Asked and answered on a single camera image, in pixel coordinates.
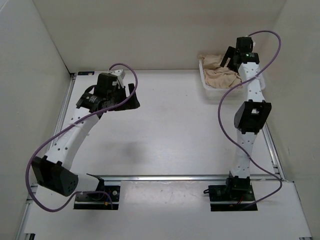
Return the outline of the beige trousers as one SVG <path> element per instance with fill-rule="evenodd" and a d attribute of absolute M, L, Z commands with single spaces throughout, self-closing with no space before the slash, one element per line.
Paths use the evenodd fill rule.
<path fill-rule="evenodd" d="M 242 82 L 238 73 L 221 67 L 223 55 L 200 54 L 198 58 L 202 62 L 205 83 L 215 89 L 230 89 Z"/>

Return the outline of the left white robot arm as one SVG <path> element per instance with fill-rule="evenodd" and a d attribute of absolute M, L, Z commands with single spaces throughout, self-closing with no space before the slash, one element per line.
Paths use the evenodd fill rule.
<path fill-rule="evenodd" d="M 126 87 L 124 77 L 122 69 L 100 73 L 97 83 L 84 91 L 69 121 L 71 129 L 63 133 L 43 157 L 36 156 L 31 162 L 40 186 L 65 197 L 74 192 L 87 192 L 93 200 L 103 198 L 105 188 L 100 177 L 73 173 L 71 167 L 90 130 L 103 116 L 101 110 L 108 108 L 111 111 L 124 111 L 140 107 L 133 92 L 134 84 L 130 83 Z M 130 98 L 126 95 L 126 88 L 132 95 Z"/>

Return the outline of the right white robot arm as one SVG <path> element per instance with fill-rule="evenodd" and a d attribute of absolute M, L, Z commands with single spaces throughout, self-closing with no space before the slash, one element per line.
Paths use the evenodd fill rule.
<path fill-rule="evenodd" d="M 256 137 L 272 109 L 262 94 L 261 79 L 256 76 L 260 72 L 260 60 L 253 48 L 251 37 L 238 37 L 235 47 L 228 47 L 220 63 L 221 67 L 238 73 L 242 83 L 248 81 L 246 100 L 234 116 L 237 133 L 234 163 L 221 190 L 221 196 L 228 201 L 244 199 L 244 195 L 250 192 L 250 156 Z"/>

